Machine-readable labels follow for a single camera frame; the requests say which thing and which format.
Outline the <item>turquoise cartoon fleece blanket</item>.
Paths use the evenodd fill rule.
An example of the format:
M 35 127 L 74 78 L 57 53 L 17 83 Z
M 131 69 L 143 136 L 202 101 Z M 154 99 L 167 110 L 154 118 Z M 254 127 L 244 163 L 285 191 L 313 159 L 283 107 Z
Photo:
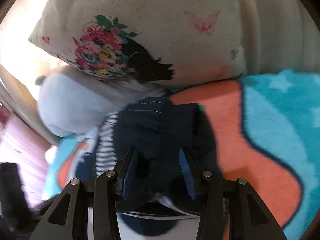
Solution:
M 319 75 L 284 70 L 189 88 L 174 103 L 199 103 L 217 141 L 223 176 L 246 178 L 288 239 L 319 224 Z

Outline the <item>striped navy toddler pants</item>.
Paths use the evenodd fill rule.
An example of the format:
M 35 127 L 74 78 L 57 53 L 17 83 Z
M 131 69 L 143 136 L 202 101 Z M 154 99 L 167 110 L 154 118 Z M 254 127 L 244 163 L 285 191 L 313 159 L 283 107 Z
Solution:
M 125 209 L 157 213 L 198 210 L 202 192 L 196 171 L 220 175 L 211 124 L 197 103 L 176 105 L 168 98 L 147 98 L 110 113 L 98 128 L 92 152 L 75 170 L 81 180 L 95 179 L 111 170 L 132 151 L 121 196 Z

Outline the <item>white grey plush toy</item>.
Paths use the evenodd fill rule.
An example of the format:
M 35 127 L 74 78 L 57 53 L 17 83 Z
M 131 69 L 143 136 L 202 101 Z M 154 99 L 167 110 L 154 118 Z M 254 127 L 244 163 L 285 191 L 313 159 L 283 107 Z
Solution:
M 70 65 L 39 76 L 37 111 L 43 124 L 58 137 L 86 134 L 109 113 L 148 97 L 160 97 L 165 89 L 135 79 L 101 82 Z

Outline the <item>beige floral print cushion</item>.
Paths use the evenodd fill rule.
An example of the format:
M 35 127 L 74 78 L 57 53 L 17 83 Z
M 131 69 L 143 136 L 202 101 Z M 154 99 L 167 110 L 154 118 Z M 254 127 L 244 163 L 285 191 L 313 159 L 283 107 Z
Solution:
M 238 0 L 48 0 L 29 41 L 101 80 L 169 67 L 168 87 L 245 71 Z

